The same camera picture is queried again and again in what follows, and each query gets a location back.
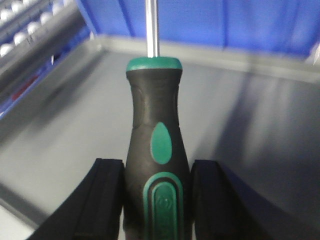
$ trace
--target screwdriver shaft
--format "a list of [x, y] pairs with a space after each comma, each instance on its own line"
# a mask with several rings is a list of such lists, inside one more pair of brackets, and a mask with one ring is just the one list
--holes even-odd
[[158, 1], [145, 0], [146, 45], [149, 58], [159, 56]]

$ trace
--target gray tray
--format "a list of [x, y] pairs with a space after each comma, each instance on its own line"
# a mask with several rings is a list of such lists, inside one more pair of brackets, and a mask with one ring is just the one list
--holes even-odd
[[[36, 227], [95, 158], [125, 161], [133, 115], [125, 69], [144, 52], [141, 40], [87, 41], [0, 121], [7, 208]], [[320, 230], [320, 68], [173, 43], [163, 43], [161, 53], [183, 65], [178, 107], [190, 166], [218, 160]]]

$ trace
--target screwdriver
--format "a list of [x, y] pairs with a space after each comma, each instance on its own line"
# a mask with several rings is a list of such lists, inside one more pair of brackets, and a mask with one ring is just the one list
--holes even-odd
[[145, 0], [145, 14], [147, 57], [126, 69], [133, 127], [123, 226], [127, 240], [190, 240], [191, 179], [178, 119], [182, 65], [159, 56], [157, 0]]

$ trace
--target blue storage bin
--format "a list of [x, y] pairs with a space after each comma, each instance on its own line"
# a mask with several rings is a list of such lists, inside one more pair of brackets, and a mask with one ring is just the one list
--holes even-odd
[[[144, 0], [76, 0], [96, 34], [145, 37]], [[159, 0], [160, 38], [307, 57], [319, 0]]]

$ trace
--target white ball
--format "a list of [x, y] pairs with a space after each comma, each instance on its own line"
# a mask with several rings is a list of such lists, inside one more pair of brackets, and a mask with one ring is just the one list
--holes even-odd
[[2, 9], [0, 11], [0, 19], [4, 22], [7, 22], [10, 19], [12, 19], [14, 15], [15, 15], [14, 12], [11, 11], [10, 9]]
[[36, 21], [32, 21], [28, 24], [28, 26], [26, 27], [28, 34], [31, 35], [33, 34], [38, 28], [40, 28], [41, 25], [39, 22]]
[[27, 38], [27, 34], [24, 32], [17, 32], [14, 37], [13, 37], [13, 42], [15, 45], [18, 45], [19, 43], [21, 43], [23, 40], [25, 40]]
[[62, 6], [62, 4], [60, 2], [54, 2], [52, 4], [52, 14], [57, 15], [62, 9], [64, 8], [64, 6]]
[[26, 5], [26, 6], [34, 3], [35, 1], [36, 0], [22, 0], [23, 4]]
[[68, 4], [72, 3], [74, 0], [63, 0], [63, 5], [67, 6]]
[[25, 8], [25, 5], [21, 1], [13, 1], [11, 3], [12, 12], [15, 14], [21, 12]]
[[2, 44], [0, 47], [0, 56], [3, 57], [7, 53], [9, 53], [13, 48], [14, 46], [10, 43]]
[[51, 12], [43, 12], [41, 15], [40, 15], [40, 22], [41, 24], [45, 24], [46, 22], [48, 22], [51, 18], [53, 17], [52, 13]]

